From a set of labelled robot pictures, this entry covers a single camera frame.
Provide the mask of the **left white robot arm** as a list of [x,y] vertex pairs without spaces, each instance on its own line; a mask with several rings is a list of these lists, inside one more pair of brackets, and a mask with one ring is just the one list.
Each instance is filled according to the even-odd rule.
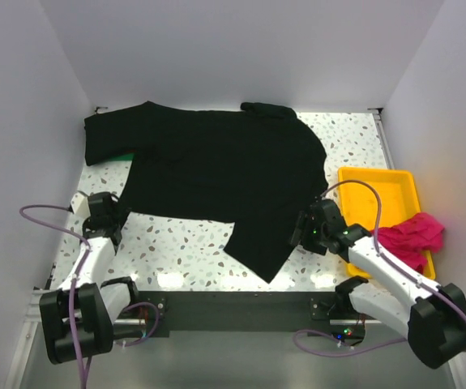
[[39,309],[49,360],[54,364],[109,352],[116,341],[139,331],[115,324],[118,316],[132,318],[141,308],[135,282],[129,276],[106,280],[122,241],[126,213],[109,192],[86,196],[79,192],[71,210],[83,218],[80,253],[58,289],[41,296]]

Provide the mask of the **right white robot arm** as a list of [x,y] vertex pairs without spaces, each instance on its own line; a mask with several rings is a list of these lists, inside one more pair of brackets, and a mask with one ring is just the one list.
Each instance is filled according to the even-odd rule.
[[353,276],[337,285],[332,313],[377,319],[400,334],[400,340],[431,369],[466,352],[463,291],[414,271],[380,246],[377,236],[359,224],[346,224],[334,201],[320,199],[300,212],[290,243],[316,254],[337,254],[376,281]]

